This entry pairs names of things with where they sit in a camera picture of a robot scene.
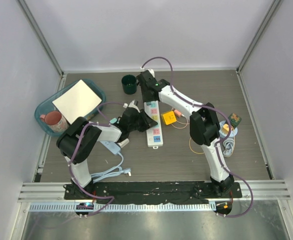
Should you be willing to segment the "white usb charger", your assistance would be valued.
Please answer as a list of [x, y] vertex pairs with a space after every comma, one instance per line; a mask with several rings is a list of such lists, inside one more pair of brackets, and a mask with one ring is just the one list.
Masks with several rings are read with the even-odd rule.
[[118, 146], [122, 149], [122, 148], [124, 148], [129, 142], [130, 142], [130, 140], [127, 138], [127, 139], [125, 139], [125, 140], [123, 140], [123, 141], [121, 141], [121, 142], [118, 142], [117, 144], [118, 144]]

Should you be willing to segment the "pink charger plug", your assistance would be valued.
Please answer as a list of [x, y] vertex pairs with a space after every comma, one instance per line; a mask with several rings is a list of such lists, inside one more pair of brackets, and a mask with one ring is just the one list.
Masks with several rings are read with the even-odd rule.
[[174, 110], [173, 111], [174, 112], [174, 114], [177, 116], [177, 117], [183, 117], [184, 115], [180, 112], [180, 111], [178, 111], [178, 110]]

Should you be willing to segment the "small teal charger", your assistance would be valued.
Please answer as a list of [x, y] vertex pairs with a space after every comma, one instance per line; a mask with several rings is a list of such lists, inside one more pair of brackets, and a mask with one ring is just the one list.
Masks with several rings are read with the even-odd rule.
[[118, 119], [115, 117], [115, 118], [111, 119], [109, 122], [111, 124], [116, 124], [118, 122]]

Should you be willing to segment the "white power strip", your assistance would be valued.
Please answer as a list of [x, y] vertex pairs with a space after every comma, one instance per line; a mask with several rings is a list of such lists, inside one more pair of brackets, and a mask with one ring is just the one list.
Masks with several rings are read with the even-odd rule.
[[146, 131], [147, 146], [149, 148], [158, 149], [164, 144], [160, 120], [159, 102], [142, 86], [141, 93], [144, 103], [144, 111], [151, 118], [151, 128]]

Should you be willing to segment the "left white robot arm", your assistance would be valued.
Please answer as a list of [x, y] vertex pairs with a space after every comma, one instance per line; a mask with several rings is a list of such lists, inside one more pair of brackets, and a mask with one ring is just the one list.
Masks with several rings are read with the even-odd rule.
[[88, 161], [96, 142], [121, 143], [133, 131], [145, 132], [157, 122], [147, 113], [135, 107], [127, 107], [123, 114], [107, 125], [78, 117], [58, 138], [56, 146], [68, 162], [72, 181], [77, 185], [75, 193], [83, 200], [93, 193], [93, 179], [89, 173]]

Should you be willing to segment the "light blue power strip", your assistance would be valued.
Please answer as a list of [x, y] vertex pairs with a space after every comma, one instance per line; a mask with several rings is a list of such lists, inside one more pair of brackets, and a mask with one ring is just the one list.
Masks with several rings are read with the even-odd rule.
[[121, 147], [112, 141], [100, 141], [100, 143], [106, 147], [113, 155], [117, 155], [121, 152]]

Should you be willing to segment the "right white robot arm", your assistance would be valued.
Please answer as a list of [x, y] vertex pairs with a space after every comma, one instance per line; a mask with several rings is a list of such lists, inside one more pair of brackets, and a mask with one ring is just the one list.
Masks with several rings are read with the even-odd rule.
[[162, 102], [188, 118], [190, 137], [202, 148], [209, 165], [212, 191], [219, 198], [225, 197], [231, 190], [234, 177], [222, 153], [220, 123], [214, 106], [187, 97], [164, 79], [157, 81], [150, 70], [141, 72], [136, 79], [144, 102]]

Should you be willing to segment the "yellow cube socket adapter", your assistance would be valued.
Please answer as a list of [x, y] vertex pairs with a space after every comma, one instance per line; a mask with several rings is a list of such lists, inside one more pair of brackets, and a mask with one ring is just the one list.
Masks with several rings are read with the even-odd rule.
[[166, 126], [171, 125], [177, 121], [173, 110], [162, 113], [161, 119]]

